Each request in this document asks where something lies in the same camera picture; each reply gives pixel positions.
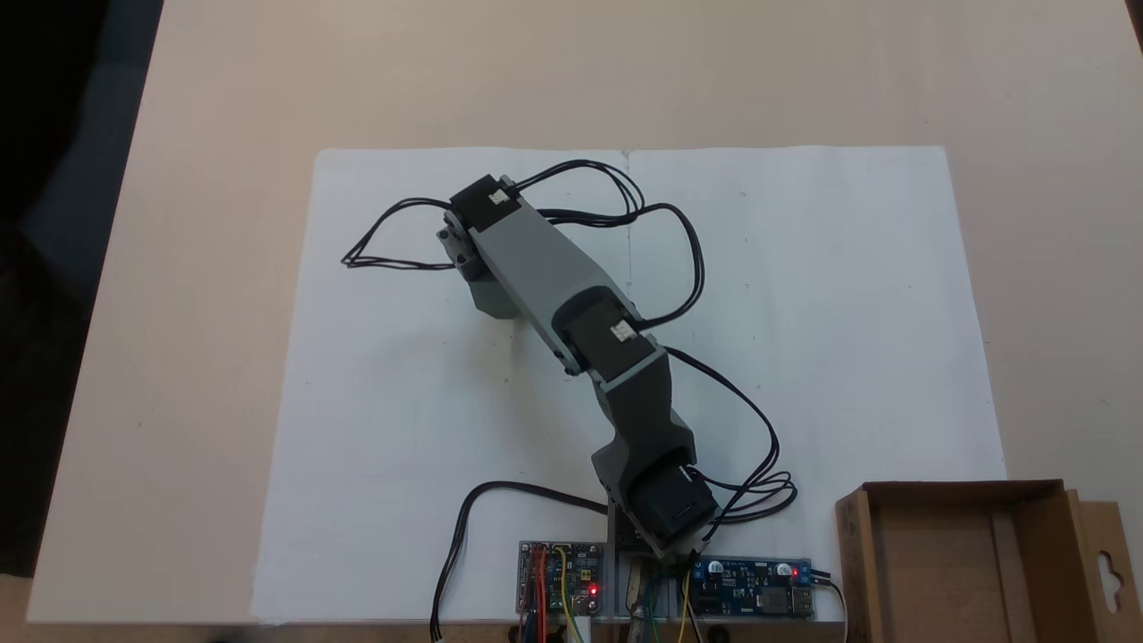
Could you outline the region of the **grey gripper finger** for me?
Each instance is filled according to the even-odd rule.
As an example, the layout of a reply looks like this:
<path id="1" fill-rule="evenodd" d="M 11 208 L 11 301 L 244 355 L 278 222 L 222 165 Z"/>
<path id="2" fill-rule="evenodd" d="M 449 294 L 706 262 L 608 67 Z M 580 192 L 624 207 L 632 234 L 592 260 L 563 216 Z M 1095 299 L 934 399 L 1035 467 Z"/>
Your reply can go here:
<path id="1" fill-rule="evenodd" d="M 480 257 L 463 257 L 463 278 L 475 308 L 494 319 L 519 319 L 521 311 L 495 270 Z"/>

